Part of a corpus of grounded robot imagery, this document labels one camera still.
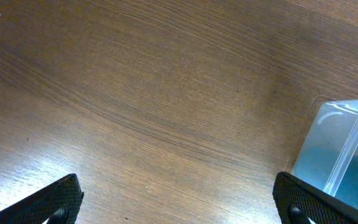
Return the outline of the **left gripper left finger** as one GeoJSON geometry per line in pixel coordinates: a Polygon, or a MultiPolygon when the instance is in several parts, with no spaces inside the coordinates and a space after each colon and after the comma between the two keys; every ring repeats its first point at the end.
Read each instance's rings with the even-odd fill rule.
{"type": "Polygon", "coordinates": [[[0,211],[0,223],[74,223],[84,198],[76,174],[68,174],[0,211]]]}

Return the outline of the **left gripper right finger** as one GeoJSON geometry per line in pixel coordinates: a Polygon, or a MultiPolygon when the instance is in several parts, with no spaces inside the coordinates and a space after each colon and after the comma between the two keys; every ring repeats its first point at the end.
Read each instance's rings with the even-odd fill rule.
{"type": "Polygon", "coordinates": [[[284,224],[358,224],[357,209],[287,172],[276,175],[272,195],[284,224]]]}

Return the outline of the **blue cup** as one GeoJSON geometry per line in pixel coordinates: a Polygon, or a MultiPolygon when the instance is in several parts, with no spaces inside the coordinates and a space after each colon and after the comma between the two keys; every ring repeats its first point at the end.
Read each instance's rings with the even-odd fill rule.
{"type": "MultiPolygon", "coordinates": [[[[323,190],[337,161],[338,152],[318,147],[300,153],[292,174],[323,190]]],[[[358,209],[358,156],[355,155],[339,185],[335,197],[358,209]]]]}

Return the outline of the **clear plastic container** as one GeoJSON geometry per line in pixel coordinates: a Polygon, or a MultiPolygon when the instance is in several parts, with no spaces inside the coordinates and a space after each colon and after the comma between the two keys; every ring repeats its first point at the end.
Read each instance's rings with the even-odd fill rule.
{"type": "Polygon", "coordinates": [[[358,100],[327,101],[321,105],[300,153],[315,147],[338,152],[322,190],[335,197],[352,158],[358,156],[358,100]]]}

